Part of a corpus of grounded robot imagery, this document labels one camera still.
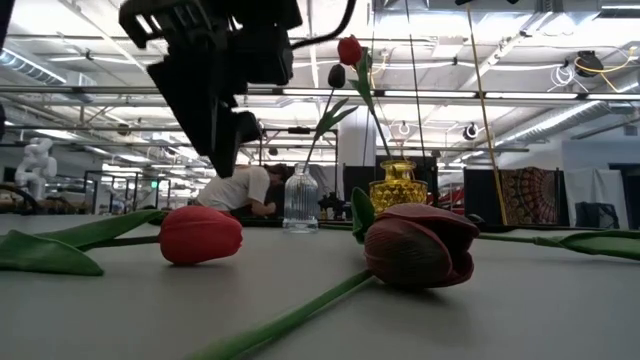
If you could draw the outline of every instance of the man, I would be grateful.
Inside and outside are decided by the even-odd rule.
[[[254,215],[271,215],[276,212],[276,204],[264,204],[267,190],[269,186],[282,184],[286,178],[287,167],[282,164],[238,166],[231,177],[211,179],[198,194],[196,202],[226,212],[250,205]]]

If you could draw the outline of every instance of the ceiling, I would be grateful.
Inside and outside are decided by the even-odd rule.
[[[122,0],[76,1],[82,13],[80,16],[74,14],[63,2],[65,0],[18,0],[5,48],[22,54],[56,74],[82,73],[93,79],[97,86],[154,86],[149,76],[123,56],[122,52],[130,54],[140,64],[147,65],[162,59],[166,54],[166,43],[161,40],[153,41],[146,50],[136,48],[118,24],[118,8]],[[289,34],[290,37],[305,38],[309,36],[310,28],[313,30],[313,35],[333,30],[340,20],[340,16],[336,14],[343,13],[346,1],[299,0],[298,3],[305,23],[291,30]],[[415,3],[412,1],[411,6],[417,6]],[[397,7],[398,4],[403,3],[385,1],[385,4],[389,8],[389,13],[393,14],[392,10],[396,9],[394,6]],[[368,23],[368,19],[376,16],[368,11],[370,5],[370,1],[357,2],[352,21],[343,35],[354,34],[360,39],[366,39],[362,41],[362,45],[373,48],[376,88],[414,89],[416,84],[412,63],[415,60],[415,77],[418,80],[419,90],[477,90],[478,83],[474,81],[473,49],[469,41],[469,28],[464,12],[458,11],[453,15],[451,12],[435,13],[437,16],[428,14],[431,16],[427,19],[428,21],[420,18],[427,14],[426,12],[417,12],[411,27],[406,25],[406,18],[388,16],[376,21],[375,26],[372,26]],[[638,32],[629,31],[629,29],[640,28],[639,19],[596,18],[575,25],[566,23],[566,17],[560,17],[560,20],[554,20],[554,26],[547,26],[533,32],[532,36],[522,38],[518,36],[518,30],[530,15],[501,14],[503,15],[480,12],[473,17],[479,62],[482,63],[487,57],[498,54],[495,64],[488,66],[488,70],[481,78],[485,91],[584,92],[602,88],[606,83],[599,76],[593,78],[576,76],[572,81],[564,81],[569,79],[567,76],[571,74],[559,74],[558,68],[565,61],[573,61],[579,50],[594,51],[605,67],[617,66],[627,61],[630,47],[640,43]],[[87,20],[112,37],[121,49],[118,50],[112,43],[105,41],[96,26],[91,25]],[[409,41],[409,29],[413,33],[412,42]],[[288,86],[307,89],[328,88],[326,79],[329,69],[338,62],[336,46],[336,41],[329,41],[296,50],[294,78]],[[87,52],[93,60],[86,58]],[[629,61],[623,69],[611,73],[609,79],[615,83],[616,79],[637,71],[640,63],[637,58],[635,59]],[[42,84],[11,69],[0,67],[0,85]],[[68,100],[66,98],[37,94],[20,94],[19,96],[31,104],[60,114],[66,121],[79,124],[80,107],[65,105],[65,101]],[[282,129],[292,126],[314,127],[318,119],[318,109],[322,108],[326,96],[309,97],[285,107],[276,106],[286,98],[286,96],[239,97],[241,103],[253,111],[265,127]],[[96,97],[96,100],[104,104],[109,102],[115,104],[117,101],[124,101],[123,99],[162,104],[162,99],[158,96],[126,98],[126,91],[119,97],[114,95]],[[550,107],[544,102],[489,103],[486,115],[492,131],[500,135],[545,112]],[[386,136],[406,141],[406,143],[419,143],[419,132],[416,131],[418,110],[415,102],[385,98],[378,103],[377,109],[384,127],[389,129],[388,126],[390,126]],[[421,103],[419,112],[422,117],[426,146],[480,145],[480,143],[466,142],[462,137],[462,129],[470,123],[476,123],[481,129],[484,128],[482,109],[477,102],[426,100]],[[90,126],[116,126],[122,123],[149,127],[177,126],[172,112],[166,106],[120,105],[106,109],[104,106],[87,106],[83,119],[86,121],[91,117],[94,118],[91,119]],[[409,126],[411,131],[408,134],[401,133],[401,125]],[[99,137],[109,141],[128,143],[148,141],[149,135],[132,133],[121,136],[113,132],[100,133],[100,131],[77,133],[77,136],[86,138]],[[311,137],[296,138],[283,135],[286,134],[271,140],[271,144],[283,145],[278,156],[263,154],[264,158],[274,161],[304,159],[303,151],[287,150],[285,145],[309,144]],[[186,136],[180,132],[155,136],[158,139],[168,138],[173,142],[188,142]],[[323,142],[323,144],[331,144],[330,137],[328,140],[330,142]],[[109,154],[98,152],[97,155],[113,157],[112,150],[103,150]],[[166,156],[166,152],[158,151],[157,148],[135,147],[129,148],[128,151],[148,157],[159,164],[175,160],[175,156]],[[195,157],[188,148],[185,148],[182,155]],[[334,155],[331,149],[316,150],[312,161],[333,160]],[[256,150],[248,149],[248,152],[239,155],[238,161],[247,162],[250,156],[257,157]]]

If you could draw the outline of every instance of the gold vase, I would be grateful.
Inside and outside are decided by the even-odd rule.
[[[388,160],[380,164],[385,171],[382,181],[369,183],[369,196],[376,215],[397,204],[427,202],[427,183],[415,180],[416,163],[407,160]]]

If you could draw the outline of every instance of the gray table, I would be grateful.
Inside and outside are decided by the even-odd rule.
[[[0,216],[0,233],[92,216]],[[154,234],[144,226],[127,234]],[[90,252],[90,278],[0,272],[0,359],[180,359],[364,269],[348,232],[244,230],[235,256],[174,268],[155,245]],[[252,359],[635,359],[640,264],[477,241],[473,278],[422,295],[372,282]]]

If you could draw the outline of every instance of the tapestry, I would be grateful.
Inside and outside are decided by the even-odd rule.
[[[527,167],[500,177],[509,225],[557,223],[555,171]]]

